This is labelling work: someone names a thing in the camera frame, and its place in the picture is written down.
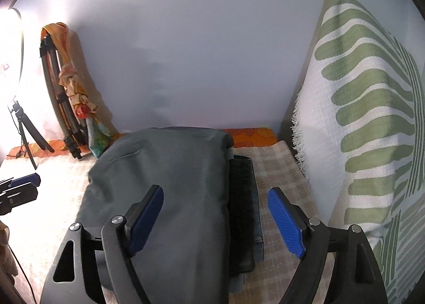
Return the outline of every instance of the plaid bedsheet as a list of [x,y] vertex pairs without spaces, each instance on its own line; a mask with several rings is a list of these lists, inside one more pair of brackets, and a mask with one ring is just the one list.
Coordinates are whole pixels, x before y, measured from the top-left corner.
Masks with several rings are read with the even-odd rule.
[[[299,260],[282,240],[269,209],[270,188],[280,187],[291,203],[297,204],[309,217],[318,216],[307,181],[284,141],[269,147],[238,148],[235,154],[252,158],[260,201],[260,219],[264,239],[264,262],[247,274],[244,290],[231,294],[230,304],[277,304],[297,269]],[[314,303],[323,303],[332,274],[333,255],[326,261]]]

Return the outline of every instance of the light stand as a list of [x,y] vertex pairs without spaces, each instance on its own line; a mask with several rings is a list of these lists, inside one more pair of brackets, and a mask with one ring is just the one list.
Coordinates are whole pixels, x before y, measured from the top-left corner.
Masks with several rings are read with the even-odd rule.
[[39,145],[39,147],[44,151],[45,149],[48,149],[49,152],[53,153],[54,149],[52,146],[50,146],[47,141],[44,139],[43,136],[39,133],[39,131],[34,127],[34,124],[32,124],[31,120],[28,118],[28,116],[24,113],[24,110],[22,109],[21,105],[19,105],[18,101],[14,101],[12,111],[15,113],[16,119],[18,120],[18,129],[19,134],[21,135],[22,143],[25,146],[25,149],[28,153],[29,159],[31,160],[32,165],[34,166],[34,169],[37,169],[37,165],[35,165],[35,161],[33,159],[32,153],[29,149],[28,141],[25,136],[24,128],[25,126],[26,130],[28,130],[29,134],[32,136],[34,141]]
[[79,147],[88,145],[87,125],[84,119],[77,120],[64,87],[58,83],[58,53],[50,34],[41,41],[40,57],[50,101],[64,135],[63,142],[74,158],[81,159]]

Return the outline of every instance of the white wall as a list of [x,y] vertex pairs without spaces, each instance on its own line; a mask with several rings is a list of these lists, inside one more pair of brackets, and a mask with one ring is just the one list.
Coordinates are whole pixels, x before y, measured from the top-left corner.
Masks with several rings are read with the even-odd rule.
[[[425,22],[411,0],[360,1],[423,68]],[[322,3],[18,0],[25,33],[18,98],[46,138],[60,137],[38,47],[41,27],[62,21],[79,35],[88,71],[118,130],[170,125],[277,130]],[[2,152],[19,143],[3,113],[0,107]]]

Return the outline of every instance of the dark fabric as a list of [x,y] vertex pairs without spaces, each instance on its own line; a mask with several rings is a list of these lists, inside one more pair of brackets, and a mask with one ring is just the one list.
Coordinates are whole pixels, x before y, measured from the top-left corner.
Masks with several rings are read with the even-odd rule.
[[152,303],[228,302],[229,145],[221,130],[146,129],[117,140],[89,172],[77,216],[84,226],[125,214],[153,184],[164,190],[146,246],[132,259]]
[[235,156],[229,160],[230,250],[229,276],[254,270],[254,207],[252,205],[252,162]]

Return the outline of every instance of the bright light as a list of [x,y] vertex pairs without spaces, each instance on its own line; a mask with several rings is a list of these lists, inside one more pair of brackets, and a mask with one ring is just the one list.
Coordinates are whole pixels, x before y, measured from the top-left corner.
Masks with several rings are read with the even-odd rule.
[[21,73],[22,24],[17,10],[0,10],[0,101],[16,94]]

